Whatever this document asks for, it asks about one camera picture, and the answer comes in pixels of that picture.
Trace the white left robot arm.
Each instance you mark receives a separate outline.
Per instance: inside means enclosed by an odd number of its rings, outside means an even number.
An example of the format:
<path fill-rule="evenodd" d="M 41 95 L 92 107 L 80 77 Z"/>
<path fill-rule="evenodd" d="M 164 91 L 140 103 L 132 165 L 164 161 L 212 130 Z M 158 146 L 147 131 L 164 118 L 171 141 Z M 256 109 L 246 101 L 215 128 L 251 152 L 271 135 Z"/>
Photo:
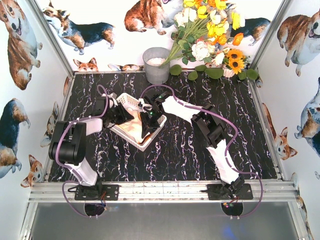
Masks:
<path fill-rule="evenodd" d="M 133 119 L 133 115 L 113 97 L 98 97 L 88 117 L 57 121 L 48 156 L 59 166 L 68 169 L 80 185 L 95 186 L 98 184 L 98 174 L 86 159 L 87 136 Z"/>

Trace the white perforated storage basket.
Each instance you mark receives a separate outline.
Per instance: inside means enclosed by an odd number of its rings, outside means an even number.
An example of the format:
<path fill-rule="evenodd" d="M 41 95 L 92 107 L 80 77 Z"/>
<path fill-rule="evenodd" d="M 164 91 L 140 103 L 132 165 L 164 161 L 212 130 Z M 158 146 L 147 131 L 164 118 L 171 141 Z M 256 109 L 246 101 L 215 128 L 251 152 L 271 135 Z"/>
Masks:
<path fill-rule="evenodd" d="M 125 110 L 133 116 L 133 119 L 122 124 L 116 124 L 110 130 L 135 146 L 138 150 L 144 152 L 165 126 L 167 117 L 165 115 L 160 116 L 157 120 L 158 126 L 155 129 L 147 130 L 146 134 L 144 134 L 142 122 L 144 113 L 138 106 L 139 100 L 127 93 L 122 93 L 116 98 L 116 101 L 122 104 Z"/>

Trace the grey metal bucket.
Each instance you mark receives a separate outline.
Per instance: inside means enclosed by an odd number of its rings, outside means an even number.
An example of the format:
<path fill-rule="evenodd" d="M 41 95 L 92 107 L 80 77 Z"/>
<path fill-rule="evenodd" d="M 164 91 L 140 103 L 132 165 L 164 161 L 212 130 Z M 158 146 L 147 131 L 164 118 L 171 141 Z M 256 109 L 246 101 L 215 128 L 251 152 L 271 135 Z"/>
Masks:
<path fill-rule="evenodd" d="M 170 62 L 166 62 L 170 51 L 163 47 L 147 49 L 142 59 L 147 81 L 153 85 L 164 84 L 169 79 Z"/>

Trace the artificial flower bouquet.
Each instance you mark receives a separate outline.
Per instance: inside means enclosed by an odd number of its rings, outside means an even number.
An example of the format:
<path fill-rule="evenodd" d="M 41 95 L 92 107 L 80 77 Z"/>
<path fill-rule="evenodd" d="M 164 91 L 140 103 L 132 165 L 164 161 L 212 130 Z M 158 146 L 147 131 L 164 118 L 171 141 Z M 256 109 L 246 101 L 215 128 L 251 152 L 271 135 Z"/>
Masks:
<path fill-rule="evenodd" d="M 182 10 L 174 16 L 173 44 L 162 64 L 178 59 L 185 65 L 211 62 L 228 43 L 231 31 L 245 26 L 246 20 L 236 8 L 228 0 L 184 0 Z"/>

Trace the sunflower pot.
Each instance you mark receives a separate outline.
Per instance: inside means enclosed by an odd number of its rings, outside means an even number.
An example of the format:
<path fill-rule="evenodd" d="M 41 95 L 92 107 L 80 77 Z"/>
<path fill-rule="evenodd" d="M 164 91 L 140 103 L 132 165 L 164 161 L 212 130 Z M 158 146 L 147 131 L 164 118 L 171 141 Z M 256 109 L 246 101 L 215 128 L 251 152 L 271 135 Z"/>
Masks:
<path fill-rule="evenodd" d="M 223 76 L 231 78 L 241 74 L 250 65 L 251 57 L 245 55 L 241 50 L 226 47 L 222 50 L 224 58 L 222 61 Z"/>

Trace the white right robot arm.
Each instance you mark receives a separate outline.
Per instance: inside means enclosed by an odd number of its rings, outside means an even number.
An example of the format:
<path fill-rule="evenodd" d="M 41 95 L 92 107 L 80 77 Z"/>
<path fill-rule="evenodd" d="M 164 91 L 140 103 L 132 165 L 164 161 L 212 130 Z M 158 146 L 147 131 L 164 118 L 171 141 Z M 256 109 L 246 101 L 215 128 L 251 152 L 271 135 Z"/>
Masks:
<path fill-rule="evenodd" d="M 222 187 L 213 193 L 233 199 L 244 185 L 244 177 L 236 168 L 227 150 L 227 128 L 225 118 L 218 115 L 212 105 L 196 106 L 165 91 L 152 97 L 141 96 L 139 108 L 142 110 L 142 131 L 156 127 L 156 121 L 165 113 L 175 115 L 189 122 L 195 139 L 202 148 L 208 150 L 218 169 Z"/>

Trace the cream glove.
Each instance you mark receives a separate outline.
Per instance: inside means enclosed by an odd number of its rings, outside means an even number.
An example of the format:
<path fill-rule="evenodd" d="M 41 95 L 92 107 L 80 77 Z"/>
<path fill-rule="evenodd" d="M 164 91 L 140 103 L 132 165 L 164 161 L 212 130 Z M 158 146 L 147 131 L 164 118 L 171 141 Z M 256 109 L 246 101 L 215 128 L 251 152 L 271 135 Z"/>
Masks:
<path fill-rule="evenodd" d="M 122 129 L 125 134 L 131 137 L 137 144 L 142 145 L 150 137 L 150 134 L 148 133 L 145 137 L 142 137 L 142 121 L 140 112 L 138 110 L 133 110 L 132 108 L 127 108 L 126 110 L 133 116 L 133 119 L 119 124 L 118 127 Z"/>

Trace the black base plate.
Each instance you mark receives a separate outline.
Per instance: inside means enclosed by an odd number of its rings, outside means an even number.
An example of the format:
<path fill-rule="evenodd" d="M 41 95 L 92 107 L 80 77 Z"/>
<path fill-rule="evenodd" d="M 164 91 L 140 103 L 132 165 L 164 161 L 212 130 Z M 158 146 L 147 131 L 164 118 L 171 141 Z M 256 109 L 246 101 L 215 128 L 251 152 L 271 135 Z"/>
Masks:
<path fill-rule="evenodd" d="M 117 201 L 119 197 L 119 185 L 103 184 L 101 186 L 78 185 L 75 189 L 76 201 Z"/>
<path fill-rule="evenodd" d="M 229 191 L 222 184 L 207 184 L 206 190 L 203 190 L 204 193 L 207 193 L 208 199 L 213 200 L 233 200 L 238 198 L 239 200 L 252 200 L 253 192 L 250 184 L 245 183 L 239 190 L 235 192 Z"/>

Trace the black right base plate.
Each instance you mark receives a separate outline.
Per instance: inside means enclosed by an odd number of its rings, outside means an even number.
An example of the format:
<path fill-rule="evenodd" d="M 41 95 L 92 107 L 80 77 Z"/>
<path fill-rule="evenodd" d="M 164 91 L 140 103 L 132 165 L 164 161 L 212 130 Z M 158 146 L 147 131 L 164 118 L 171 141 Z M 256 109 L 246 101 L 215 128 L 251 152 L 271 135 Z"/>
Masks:
<path fill-rule="evenodd" d="M 207 193 L 208 199 L 213 200 L 233 200 L 238 198 L 239 200 L 252 200 L 253 192 L 250 184 L 245 183 L 239 190 L 235 192 L 229 191 L 222 184 L 207 184 L 206 190 L 203 190 L 204 193 Z"/>

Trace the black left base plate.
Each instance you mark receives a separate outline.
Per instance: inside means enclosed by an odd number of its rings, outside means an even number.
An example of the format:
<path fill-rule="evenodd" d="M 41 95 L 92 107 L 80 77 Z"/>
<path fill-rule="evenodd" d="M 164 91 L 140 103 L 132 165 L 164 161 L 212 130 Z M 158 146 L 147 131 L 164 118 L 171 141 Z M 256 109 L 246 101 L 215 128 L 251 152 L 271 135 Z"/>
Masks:
<path fill-rule="evenodd" d="M 75 189 L 76 201 L 117 201 L 119 197 L 119 185 L 103 184 L 101 186 L 78 185 Z"/>

